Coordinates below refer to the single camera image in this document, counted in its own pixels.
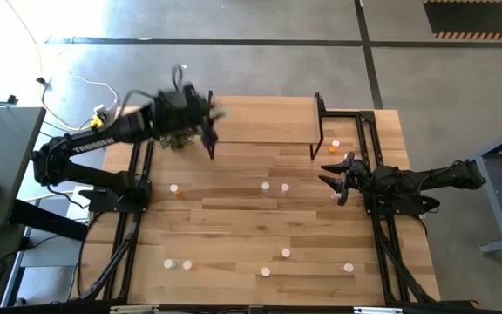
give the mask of yellow striped tape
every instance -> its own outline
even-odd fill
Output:
[[[440,31],[433,33],[433,37],[438,39],[502,40],[502,33]]]

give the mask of desk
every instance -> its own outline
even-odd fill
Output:
[[[409,168],[397,111],[375,113],[384,162]],[[156,146],[153,193],[143,215],[128,302],[382,305],[375,240],[362,196],[350,190],[346,206],[338,207],[316,177],[327,174],[320,165],[340,162],[348,151],[359,153],[356,122],[323,118],[323,128],[325,143],[340,140],[341,146],[331,154],[323,145],[314,161],[296,145],[222,144],[214,160],[199,144],[178,152]],[[125,170],[130,156],[130,145],[109,147],[104,169]],[[141,152],[139,171],[143,157]],[[261,192],[263,181],[272,187],[268,195]],[[173,183],[180,197],[169,191]],[[290,186],[287,195],[280,194],[282,183]],[[102,215],[88,235],[81,266],[85,289],[109,260],[117,219],[117,214]],[[421,224],[399,216],[397,230],[404,263],[439,299]],[[288,259],[282,248],[291,249]],[[178,268],[164,269],[166,258]],[[183,270],[185,260],[195,270]],[[341,272],[345,263],[354,264],[352,273]],[[261,276],[262,267],[270,268],[270,277]],[[116,290],[121,274],[119,267]],[[397,295],[394,270],[390,275]]]
[[[7,225],[45,109],[0,108],[0,228]]]

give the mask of bottle cap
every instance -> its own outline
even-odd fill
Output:
[[[342,270],[346,272],[352,272],[354,271],[354,265],[352,263],[346,263],[344,266],[342,266]]]
[[[172,261],[171,259],[166,259],[164,261],[164,267],[167,269],[167,270],[171,270],[173,268],[175,268],[175,262]]]
[[[191,261],[185,261],[185,262],[183,262],[183,269],[184,270],[192,270],[193,269],[193,263],[191,263]]]
[[[262,268],[261,275],[262,276],[270,276],[270,270],[268,269],[268,267],[263,267]]]
[[[289,253],[290,253],[289,249],[287,249],[287,248],[286,249],[282,249],[282,256],[289,257]]]

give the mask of concrete floor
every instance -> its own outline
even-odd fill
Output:
[[[145,0],[12,1],[37,41],[50,36],[122,38],[359,39],[352,0]],[[363,0],[371,40],[431,41],[421,0]],[[0,92],[37,106],[36,51],[4,2],[0,2]],[[105,81],[120,95],[139,88],[170,87],[170,67],[187,65],[187,80],[218,94],[308,96],[320,92],[328,107],[372,108],[361,48],[250,46],[43,46],[44,74],[55,76],[51,106],[79,125],[105,90],[66,77],[67,71]],[[413,169],[443,167],[469,158],[502,134],[502,49],[374,49],[383,106],[400,113]],[[133,99],[132,103],[141,103]],[[45,126],[44,131],[53,132]],[[102,153],[80,162],[98,167]],[[22,197],[39,194],[27,181]],[[484,257],[479,244],[499,231],[485,193],[447,188],[427,218],[431,254],[443,299],[476,299],[502,310],[502,253]],[[31,300],[45,276],[29,274],[21,288]]]

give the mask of black floor stripe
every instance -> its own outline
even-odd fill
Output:
[[[438,38],[502,40],[502,2],[434,0],[424,8]]]
[[[45,44],[83,45],[242,45],[242,46],[310,46],[377,48],[500,48],[502,42],[486,41],[369,41],[361,40],[301,40],[301,39],[176,39],[176,38],[53,38]]]
[[[94,45],[242,45],[242,46],[314,46],[359,47],[361,40],[316,39],[192,39],[192,38],[51,38],[46,44]]]
[[[373,51],[368,44],[370,34],[367,31],[367,23],[365,22],[365,14],[361,0],[354,0],[356,5],[357,22],[359,23],[359,33],[362,36],[363,54],[365,55],[365,67],[367,69],[367,79],[370,82],[371,98],[373,98],[373,107],[375,109],[383,109],[383,100],[381,99],[381,91],[379,90],[379,82],[377,73],[375,72],[375,62],[373,61]]]

